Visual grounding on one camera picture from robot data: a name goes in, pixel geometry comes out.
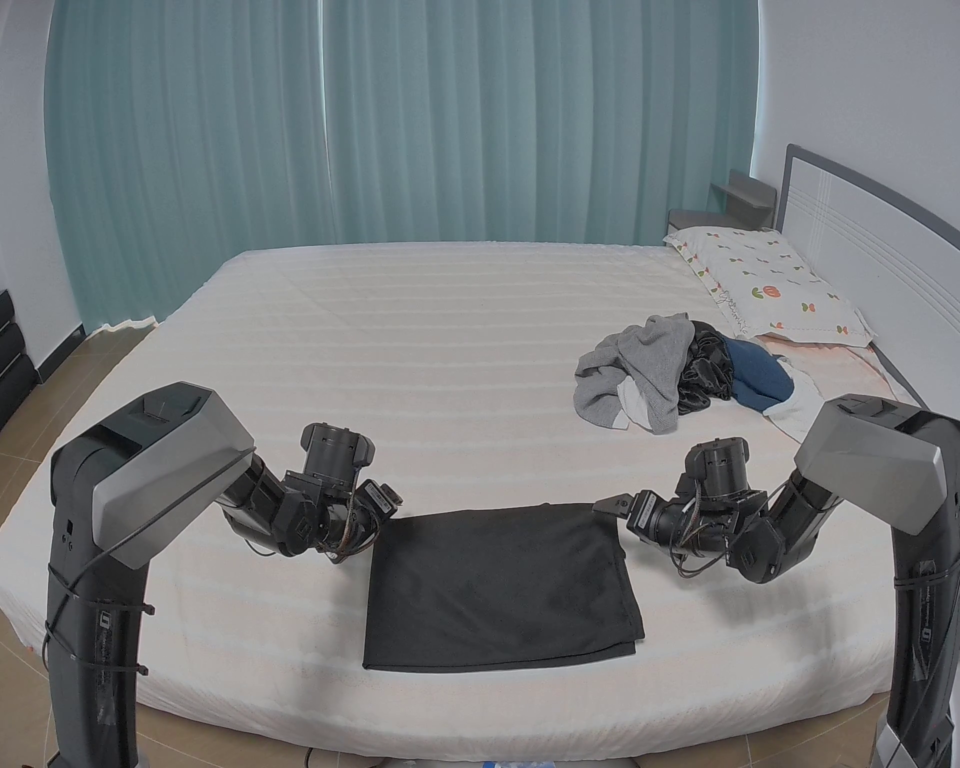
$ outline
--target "mattress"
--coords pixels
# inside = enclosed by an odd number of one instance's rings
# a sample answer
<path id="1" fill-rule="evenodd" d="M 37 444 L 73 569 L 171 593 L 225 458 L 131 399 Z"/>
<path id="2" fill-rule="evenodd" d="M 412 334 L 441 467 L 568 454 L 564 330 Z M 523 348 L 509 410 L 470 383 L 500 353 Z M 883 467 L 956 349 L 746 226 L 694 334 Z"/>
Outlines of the mattress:
<path id="1" fill-rule="evenodd" d="M 124 359 L 58 445 L 135 396 L 215 389 L 277 474 L 325 420 L 376 444 L 367 470 L 403 515 L 672 493 L 694 444 L 739 435 L 755 488 L 797 444 L 714 401 L 676 432 L 606 430 L 573 411 L 577 358 L 650 314 L 730 332 L 666 248 L 402 244 L 247 252 Z M 889 395 L 842 348 L 796 349 L 824 392 Z M 0 528 L 0 609 L 39 647 L 49 456 Z M 195 720 L 367 756 L 643 755 L 857 705 L 889 687 L 889 529 L 843 504 L 807 561 L 758 586 L 721 564 L 693 581 L 621 530 L 646 638 L 582 666 L 430 675 L 361 666 L 370 553 L 256 557 L 211 508 L 153 562 L 139 700 Z"/>

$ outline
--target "gray knit garment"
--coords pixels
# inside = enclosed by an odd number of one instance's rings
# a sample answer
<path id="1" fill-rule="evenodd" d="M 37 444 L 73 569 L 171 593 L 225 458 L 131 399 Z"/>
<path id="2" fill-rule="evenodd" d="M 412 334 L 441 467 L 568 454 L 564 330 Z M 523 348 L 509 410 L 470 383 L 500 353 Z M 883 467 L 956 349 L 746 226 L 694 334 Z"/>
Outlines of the gray knit garment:
<path id="1" fill-rule="evenodd" d="M 673 431 L 680 401 L 677 383 L 693 333 L 693 323 L 681 312 L 668 318 L 651 315 L 644 327 L 630 325 L 611 334 L 580 358 L 573 407 L 590 423 L 612 428 L 621 411 L 616 387 L 632 376 L 647 401 L 653 433 Z"/>

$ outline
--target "wall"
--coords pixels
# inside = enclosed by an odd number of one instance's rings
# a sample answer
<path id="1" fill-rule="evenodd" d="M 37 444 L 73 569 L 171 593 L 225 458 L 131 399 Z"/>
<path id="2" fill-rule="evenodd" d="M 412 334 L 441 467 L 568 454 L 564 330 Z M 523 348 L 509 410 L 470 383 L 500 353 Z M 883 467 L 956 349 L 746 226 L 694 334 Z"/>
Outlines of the wall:
<path id="1" fill-rule="evenodd" d="M 80 324 L 47 181 L 43 78 L 54 0 L 0 0 L 0 284 L 35 366 Z"/>
<path id="2" fill-rule="evenodd" d="M 960 226 L 960 2 L 760 0 L 753 175 L 789 143 Z"/>

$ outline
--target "pillow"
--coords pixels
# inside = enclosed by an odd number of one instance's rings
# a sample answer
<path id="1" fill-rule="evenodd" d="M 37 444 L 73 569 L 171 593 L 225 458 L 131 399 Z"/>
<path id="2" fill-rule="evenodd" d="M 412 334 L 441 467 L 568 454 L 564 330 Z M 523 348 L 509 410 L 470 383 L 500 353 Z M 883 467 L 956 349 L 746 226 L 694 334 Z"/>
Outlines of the pillow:
<path id="1" fill-rule="evenodd" d="M 680 252 L 742 335 L 866 347 L 873 334 L 779 232 L 690 227 L 663 238 Z"/>

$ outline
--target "bed headboard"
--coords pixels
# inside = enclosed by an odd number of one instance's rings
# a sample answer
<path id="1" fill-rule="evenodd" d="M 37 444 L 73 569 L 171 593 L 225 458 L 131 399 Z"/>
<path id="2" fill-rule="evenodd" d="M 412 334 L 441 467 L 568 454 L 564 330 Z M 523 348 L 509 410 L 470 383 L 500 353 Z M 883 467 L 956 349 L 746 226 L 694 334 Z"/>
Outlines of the bed headboard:
<path id="1" fill-rule="evenodd" d="M 877 353 L 914 397 L 960 418 L 960 231 L 796 144 L 777 229 L 863 313 Z"/>

